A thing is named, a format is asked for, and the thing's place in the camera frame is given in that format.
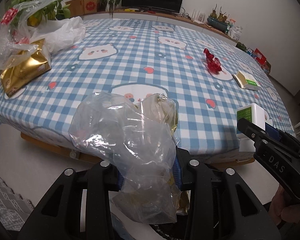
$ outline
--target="gold tissue package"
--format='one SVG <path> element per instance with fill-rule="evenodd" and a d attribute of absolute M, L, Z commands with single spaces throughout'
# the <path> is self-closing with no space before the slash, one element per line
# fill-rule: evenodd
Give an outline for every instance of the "gold tissue package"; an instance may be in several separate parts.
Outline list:
<path fill-rule="evenodd" d="M 4 92 L 8 97 L 11 97 L 34 78 L 51 69 L 51 56 L 45 39 L 35 41 L 32 44 L 38 45 L 37 51 L 21 64 L 4 70 L 0 76 Z"/>

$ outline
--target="floor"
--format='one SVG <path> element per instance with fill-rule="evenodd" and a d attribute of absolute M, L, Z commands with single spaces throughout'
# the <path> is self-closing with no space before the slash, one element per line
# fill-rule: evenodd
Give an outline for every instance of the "floor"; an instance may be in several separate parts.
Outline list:
<path fill-rule="evenodd" d="M 300 107 L 292 95 L 272 80 L 285 104 L 293 124 L 300 121 Z M 90 163 L 63 157 L 38 148 L 20 137 L 9 125 L 0 126 L 0 177 L 15 193 L 36 205 L 57 177 L 69 167 L 76 171 L 89 169 Z M 258 163 L 236 167 L 262 204 L 271 201 L 278 182 Z"/>

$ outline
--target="tablecloth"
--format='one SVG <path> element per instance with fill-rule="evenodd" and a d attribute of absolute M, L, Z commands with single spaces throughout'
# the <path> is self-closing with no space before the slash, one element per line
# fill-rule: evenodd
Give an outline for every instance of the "tablecloth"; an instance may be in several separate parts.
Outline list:
<path fill-rule="evenodd" d="M 132 102 L 164 93 L 179 113 L 179 147 L 191 154 L 238 148 L 236 109 L 255 102 L 269 124 L 294 134 L 288 113 L 262 69 L 245 52 L 184 27 L 147 20 L 89 20 L 81 43 L 51 57 L 52 70 L 12 98 L 0 83 L 0 124 L 34 138 L 74 148 L 68 129 L 80 102 L 96 91 Z M 222 72 L 210 74 L 203 50 L 219 58 Z M 241 89 L 232 74 L 253 74 L 259 91 Z"/>

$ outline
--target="white wall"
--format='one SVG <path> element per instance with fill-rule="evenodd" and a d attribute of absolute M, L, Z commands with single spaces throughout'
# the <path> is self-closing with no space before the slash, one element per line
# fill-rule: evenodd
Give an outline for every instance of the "white wall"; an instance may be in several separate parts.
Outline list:
<path fill-rule="evenodd" d="M 194 8 L 210 14 L 230 13 L 243 27 L 240 42 L 258 48 L 272 65 L 271 76 L 295 95 L 300 89 L 300 5 L 297 0 L 183 0 L 191 15 Z"/>

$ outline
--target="silver bolt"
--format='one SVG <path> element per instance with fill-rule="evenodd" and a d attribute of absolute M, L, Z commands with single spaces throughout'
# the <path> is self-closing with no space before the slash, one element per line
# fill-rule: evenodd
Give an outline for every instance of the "silver bolt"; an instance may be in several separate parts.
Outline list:
<path fill-rule="evenodd" d="M 226 173 L 228 173 L 229 175 L 233 175 L 233 174 L 235 174 L 235 171 L 234 171 L 234 169 L 228 168 L 228 169 L 226 169 Z"/>
<path fill-rule="evenodd" d="M 199 162 L 197 160 L 191 160 L 189 161 L 190 165 L 191 166 L 198 166 L 199 165 Z"/>
<path fill-rule="evenodd" d="M 70 176 L 73 173 L 73 169 L 66 169 L 65 175 Z"/>
<path fill-rule="evenodd" d="M 109 166 L 109 162 L 107 162 L 107 161 L 102 161 L 101 163 L 100 163 L 100 165 L 102 166 L 102 167 L 108 167 Z"/>

